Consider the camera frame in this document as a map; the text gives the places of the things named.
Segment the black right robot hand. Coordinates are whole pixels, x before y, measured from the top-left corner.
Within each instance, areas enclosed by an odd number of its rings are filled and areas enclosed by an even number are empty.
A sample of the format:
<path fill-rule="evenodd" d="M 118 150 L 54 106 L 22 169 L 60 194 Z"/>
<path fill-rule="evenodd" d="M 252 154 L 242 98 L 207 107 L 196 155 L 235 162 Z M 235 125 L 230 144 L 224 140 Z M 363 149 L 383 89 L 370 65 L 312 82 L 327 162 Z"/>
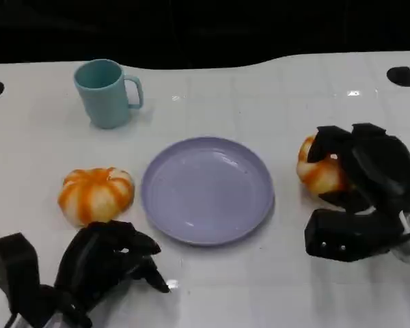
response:
<path fill-rule="evenodd" d="M 351 132 L 319 126 L 307 154 L 309 163 L 337 156 L 347 187 L 324 191 L 320 198 L 348 213 L 371 206 L 397 216 L 410 204 L 410 152 L 399 138 L 372 123 L 356 123 Z"/>

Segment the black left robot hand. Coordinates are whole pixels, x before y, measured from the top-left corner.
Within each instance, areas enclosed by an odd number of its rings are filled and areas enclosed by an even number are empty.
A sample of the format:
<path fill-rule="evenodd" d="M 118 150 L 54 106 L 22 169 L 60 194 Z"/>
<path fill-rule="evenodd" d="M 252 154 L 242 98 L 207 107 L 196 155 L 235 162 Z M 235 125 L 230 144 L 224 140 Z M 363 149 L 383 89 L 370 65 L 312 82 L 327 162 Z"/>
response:
<path fill-rule="evenodd" d="M 155 290 L 170 289 L 152 259 L 161 248 L 129 222 L 93 222 L 81 228 L 64 252 L 55 287 L 67 292 L 86 312 L 117 285 L 144 279 Z"/>

